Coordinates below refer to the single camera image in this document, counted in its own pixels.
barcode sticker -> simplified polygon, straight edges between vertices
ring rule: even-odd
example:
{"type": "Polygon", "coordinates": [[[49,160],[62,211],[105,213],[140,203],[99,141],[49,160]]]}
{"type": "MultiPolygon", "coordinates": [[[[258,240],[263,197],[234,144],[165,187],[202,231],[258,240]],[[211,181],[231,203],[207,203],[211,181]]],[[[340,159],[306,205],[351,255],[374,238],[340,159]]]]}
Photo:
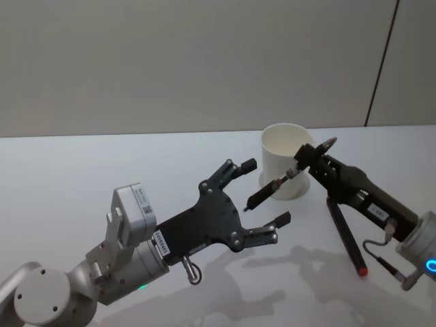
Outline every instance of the barcode sticker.
{"type": "Polygon", "coordinates": [[[386,211],[384,211],[383,209],[376,206],[374,203],[372,203],[368,207],[368,211],[384,221],[387,220],[387,218],[389,218],[389,214],[386,211]]]}
{"type": "Polygon", "coordinates": [[[142,209],[144,218],[146,216],[154,215],[153,209],[151,208],[149,199],[145,195],[145,192],[142,190],[141,184],[135,184],[131,186],[131,189],[134,191],[136,201],[138,201],[138,204],[140,205],[140,208],[142,209]]]}
{"type": "Polygon", "coordinates": [[[170,254],[170,249],[168,248],[166,241],[164,239],[164,236],[162,235],[162,232],[160,230],[157,230],[153,233],[153,236],[155,238],[157,247],[161,251],[162,256],[170,254]]]}

white table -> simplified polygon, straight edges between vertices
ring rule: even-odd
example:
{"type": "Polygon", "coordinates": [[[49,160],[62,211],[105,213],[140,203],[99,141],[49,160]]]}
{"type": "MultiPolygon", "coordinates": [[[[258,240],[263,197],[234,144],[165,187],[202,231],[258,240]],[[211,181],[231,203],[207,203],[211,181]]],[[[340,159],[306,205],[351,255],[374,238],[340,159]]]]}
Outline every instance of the white table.
{"type": "MultiPolygon", "coordinates": [[[[436,126],[313,129],[321,142],[337,136],[330,154],[362,168],[382,189],[419,215],[436,211],[436,126]]],[[[245,206],[258,189],[260,132],[0,139],[0,280],[36,260],[69,271],[103,239],[112,190],[142,182],[158,223],[198,198],[198,183],[227,158],[250,157],[260,169],[226,189],[245,206]]],[[[290,211],[279,243],[230,253],[213,245],[193,256],[203,270],[191,286],[180,264],[144,290],[99,306],[94,327],[139,326],[434,326],[436,284],[421,278],[410,292],[375,260],[360,279],[346,256],[325,205],[326,191],[311,180],[300,199],[268,200],[242,213],[246,228],[290,211]]],[[[343,207],[356,240],[383,232],[343,207]]],[[[413,268],[393,242],[378,253],[404,273],[413,268]]]]}

paper cup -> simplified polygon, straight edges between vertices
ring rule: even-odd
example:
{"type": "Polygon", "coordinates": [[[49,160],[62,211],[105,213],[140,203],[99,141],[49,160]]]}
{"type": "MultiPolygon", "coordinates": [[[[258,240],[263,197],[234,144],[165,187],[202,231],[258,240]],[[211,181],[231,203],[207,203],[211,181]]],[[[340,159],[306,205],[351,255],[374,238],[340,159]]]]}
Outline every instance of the paper cup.
{"type": "MultiPolygon", "coordinates": [[[[262,132],[263,173],[259,178],[261,187],[296,167],[294,156],[299,148],[315,142],[304,127],[289,123],[280,123],[267,127],[262,132]]],[[[277,200],[290,200],[300,197],[309,189],[310,180],[305,173],[284,183],[280,190],[272,195],[277,200]]]]}

black marker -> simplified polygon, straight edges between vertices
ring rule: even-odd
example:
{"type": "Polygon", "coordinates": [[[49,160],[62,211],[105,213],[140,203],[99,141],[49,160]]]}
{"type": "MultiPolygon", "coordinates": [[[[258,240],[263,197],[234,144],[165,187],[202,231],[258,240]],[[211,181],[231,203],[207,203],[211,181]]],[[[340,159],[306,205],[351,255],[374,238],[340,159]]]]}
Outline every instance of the black marker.
{"type": "Polygon", "coordinates": [[[342,215],[341,209],[332,198],[327,198],[327,207],[330,211],[330,214],[332,215],[334,224],[336,225],[336,229],[338,229],[338,233],[342,238],[342,242],[347,249],[348,256],[353,262],[354,268],[356,268],[359,276],[367,276],[367,265],[363,260],[362,253],[360,252],[359,246],[357,245],[356,240],[353,237],[352,231],[349,230],[347,222],[342,215]]]}
{"type": "Polygon", "coordinates": [[[310,144],[302,145],[295,154],[295,158],[297,158],[297,156],[300,154],[300,157],[302,157],[301,159],[304,160],[298,162],[296,168],[289,169],[282,177],[269,182],[263,188],[261,188],[261,190],[250,196],[247,200],[247,206],[244,211],[253,210],[259,204],[263,203],[263,201],[277,192],[284,182],[286,182],[288,179],[293,179],[300,172],[309,167],[312,162],[317,161],[320,157],[322,157],[336,141],[337,138],[330,138],[324,143],[318,145],[315,149],[310,144]]]}

